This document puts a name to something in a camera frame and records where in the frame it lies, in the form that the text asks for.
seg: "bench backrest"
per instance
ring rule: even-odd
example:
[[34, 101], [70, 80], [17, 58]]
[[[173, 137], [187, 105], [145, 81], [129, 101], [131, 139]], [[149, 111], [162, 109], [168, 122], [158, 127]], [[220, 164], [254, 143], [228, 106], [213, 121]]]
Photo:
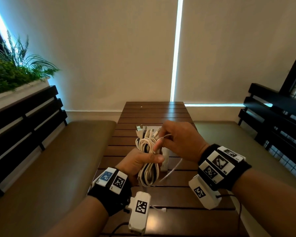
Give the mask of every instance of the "bench backrest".
[[[252, 83], [250, 97], [244, 101], [245, 109], [239, 113], [240, 122], [246, 122], [257, 131], [255, 138], [261, 145], [269, 141], [296, 164], [296, 99], [280, 95], [277, 91]], [[269, 107], [254, 97], [259, 97]]]
[[0, 109], [0, 132], [6, 129], [0, 133], [0, 183], [38, 146], [43, 151], [42, 141], [61, 122], [67, 124], [57, 94], [56, 86], [46, 87]]

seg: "brown slatted table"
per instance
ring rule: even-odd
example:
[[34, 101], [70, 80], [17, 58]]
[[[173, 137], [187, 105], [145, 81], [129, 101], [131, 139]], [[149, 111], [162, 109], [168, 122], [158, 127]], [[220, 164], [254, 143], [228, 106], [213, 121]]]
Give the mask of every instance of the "brown slatted table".
[[[113, 136], [104, 153], [95, 178], [107, 167], [114, 167], [130, 150], [135, 148], [136, 125], [161, 126], [165, 120], [193, 121], [183, 102], [127, 102], [116, 125]], [[170, 152], [168, 171], [180, 158]], [[241, 223], [237, 231], [238, 213], [229, 197], [221, 200], [219, 206], [207, 210], [188, 186], [197, 174], [197, 164], [183, 160], [180, 166], [156, 187], [146, 188], [151, 195], [151, 205], [166, 207], [166, 213], [149, 210], [146, 236], [248, 236]], [[132, 188], [133, 196], [142, 187]], [[120, 211], [109, 218], [102, 235], [109, 235], [122, 222], [129, 221], [130, 214]], [[115, 235], [132, 236], [127, 226], [122, 226]]]

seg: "bundle of cables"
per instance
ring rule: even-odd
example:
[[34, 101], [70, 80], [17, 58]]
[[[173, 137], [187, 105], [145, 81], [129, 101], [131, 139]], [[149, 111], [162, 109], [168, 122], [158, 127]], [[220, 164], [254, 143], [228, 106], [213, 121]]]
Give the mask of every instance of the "bundle of cables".
[[[137, 127], [137, 136], [136, 139], [136, 147], [138, 150], [145, 152], [145, 153], [152, 153], [152, 154], [162, 154], [160, 149], [156, 152], [153, 151], [154, 144], [157, 142], [158, 139], [162, 139], [166, 136], [171, 134], [167, 134], [165, 136], [159, 137], [160, 128], [155, 132], [154, 129], [148, 129], [144, 126], [143, 128]], [[159, 182], [163, 181], [167, 178], [181, 163], [182, 159], [179, 163]], [[138, 173], [138, 181], [143, 187], [152, 186], [156, 180], [159, 178], [159, 165], [155, 163], [145, 163], [142, 169]]]

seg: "table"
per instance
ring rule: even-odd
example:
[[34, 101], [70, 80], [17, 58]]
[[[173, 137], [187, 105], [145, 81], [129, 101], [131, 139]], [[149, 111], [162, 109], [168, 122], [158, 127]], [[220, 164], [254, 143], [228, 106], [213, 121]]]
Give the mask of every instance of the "table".
[[[165, 120], [189, 122], [195, 127], [183, 102], [127, 102], [95, 178], [107, 167], [114, 167], [135, 148], [136, 125], [161, 126]], [[171, 170], [179, 160], [176, 154], [170, 152], [168, 169]], [[214, 210], [202, 206], [188, 185], [197, 174], [197, 168], [196, 163], [183, 160], [160, 185], [145, 189], [151, 195], [151, 205], [167, 208], [165, 213], [150, 208], [146, 236], [248, 236], [242, 223], [238, 235], [238, 213], [230, 197], [224, 197]], [[133, 187], [133, 196], [137, 191], [144, 189]], [[130, 214], [123, 211], [110, 217], [102, 235], [109, 235], [117, 225], [128, 222], [129, 218]], [[133, 234], [127, 226], [122, 226], [115, 235]]]

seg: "qr code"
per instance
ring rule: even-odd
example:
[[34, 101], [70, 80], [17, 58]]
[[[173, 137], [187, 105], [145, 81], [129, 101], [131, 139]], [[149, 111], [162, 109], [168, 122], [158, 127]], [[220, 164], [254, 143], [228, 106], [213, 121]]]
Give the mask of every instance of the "qr code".
[[108, 179], [110, 179], [110, 177], [112, 176], [111, 172], [105, 171], [104, 174], [101, 176], [100, 179], [107, 181]]
[[146, 209], [147, 202], [138, 200], [135, 211], [138, 213], [146, 214]]
[[116, 176], [113, 185], [121, 189], [123, 187], [124, 182], [125, 180], [122, 177]]
[[237, 154], [229, 149], [224, 150], [224, 152], [226, 152], [228, 155], [231, 155], [232, 157], [236, 157]]
[[217, 172], [210, 166], [206, 167], [205, 170], [203, 170], [206, 175], [209, 176], [209, 178], [213, 179], [216, 175], [217, 175]]
[[229, 162], [219, 155], [214, 159], [213, 163], [222, 170]]
[[196, 187], [196, 188], [194, 189], [194, 192], [197, 194], [197, 196], [198, 196], [200, 199], [206, 195], [206, 194], [204, 193], [204, 191], [202, 191], [201, 187]]

